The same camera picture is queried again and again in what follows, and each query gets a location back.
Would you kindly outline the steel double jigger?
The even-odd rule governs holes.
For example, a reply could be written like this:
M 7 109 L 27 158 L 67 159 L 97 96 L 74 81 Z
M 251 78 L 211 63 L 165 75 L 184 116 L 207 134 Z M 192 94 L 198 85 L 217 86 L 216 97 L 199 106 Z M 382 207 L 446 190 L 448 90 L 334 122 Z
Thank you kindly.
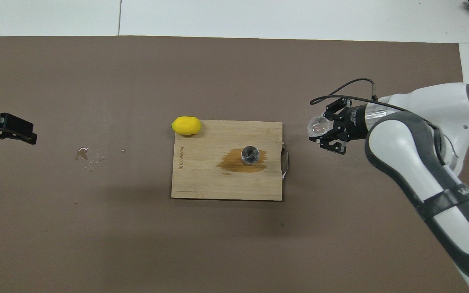
M 248 145 L 241 151 L 241 160 L 246 165 L 253 165 L 259 161 L 260 152 L 258 148 Z

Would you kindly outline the clear glass cup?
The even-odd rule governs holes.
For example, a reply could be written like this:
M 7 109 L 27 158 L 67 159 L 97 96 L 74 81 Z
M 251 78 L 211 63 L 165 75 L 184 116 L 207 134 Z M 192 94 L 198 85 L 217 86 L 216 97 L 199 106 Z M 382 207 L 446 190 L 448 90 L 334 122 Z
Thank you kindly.
M 333 123 L 324 116 L 316 116 L 310 119 L 307 125 L 307 133 L 309 137 L 322 136 L 331 130 Z

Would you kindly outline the yellow lemon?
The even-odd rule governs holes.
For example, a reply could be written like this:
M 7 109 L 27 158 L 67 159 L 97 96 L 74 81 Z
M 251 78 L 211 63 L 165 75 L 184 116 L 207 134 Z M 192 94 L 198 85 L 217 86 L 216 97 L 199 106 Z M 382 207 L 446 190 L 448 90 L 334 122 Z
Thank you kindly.
M 201 121 L 194 116 L 179 116 L 171 123 L 172 130 L 183 136 L 197 134 L 201 128 Z

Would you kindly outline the brown table mat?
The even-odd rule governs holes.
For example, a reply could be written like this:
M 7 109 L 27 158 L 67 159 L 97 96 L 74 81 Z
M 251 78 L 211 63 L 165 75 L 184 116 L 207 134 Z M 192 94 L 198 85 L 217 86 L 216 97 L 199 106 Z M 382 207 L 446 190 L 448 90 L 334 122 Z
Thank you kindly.
M 0 113 L 38 135 L 0 140 L 0 293 L 468 293 L 363 141 L 308 140 L 309 101 L 361 77 L 462 81 L 458 45 L 0 37 Z M 284 200 L 172 199 L 179 116 L 282 122 Z

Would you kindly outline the clear water spill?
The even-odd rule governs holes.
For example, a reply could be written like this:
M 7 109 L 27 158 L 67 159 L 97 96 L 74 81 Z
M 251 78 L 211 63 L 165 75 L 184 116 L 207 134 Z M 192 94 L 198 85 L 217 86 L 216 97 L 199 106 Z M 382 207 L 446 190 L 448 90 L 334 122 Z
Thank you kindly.
M 98 150 L 80 147 L 76 153 L 78 167 L 87 172 L 96 171 L 106 165 L 106 158 Z

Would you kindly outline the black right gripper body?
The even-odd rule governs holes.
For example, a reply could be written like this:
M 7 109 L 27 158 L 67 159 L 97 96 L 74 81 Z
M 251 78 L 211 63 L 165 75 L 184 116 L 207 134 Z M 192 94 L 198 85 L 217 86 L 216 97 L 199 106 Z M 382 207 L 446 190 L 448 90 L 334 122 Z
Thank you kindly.
M 342 110 L 344 119 L 344 142 L 365 139 L 368 128 L 365 122 L 366 105 L 356 107 L 345 107 Z

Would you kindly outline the wooden cutting board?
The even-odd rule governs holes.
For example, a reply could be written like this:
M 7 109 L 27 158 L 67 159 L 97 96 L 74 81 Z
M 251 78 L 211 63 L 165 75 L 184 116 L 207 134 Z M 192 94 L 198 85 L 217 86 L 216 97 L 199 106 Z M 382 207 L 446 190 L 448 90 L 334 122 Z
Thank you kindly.
M 283 123 L 201 120 L 192 136 L 175 135 L 171 196 L 176 199 L 281 201 Z M 241 151 L 259 149 L 246 165 Z

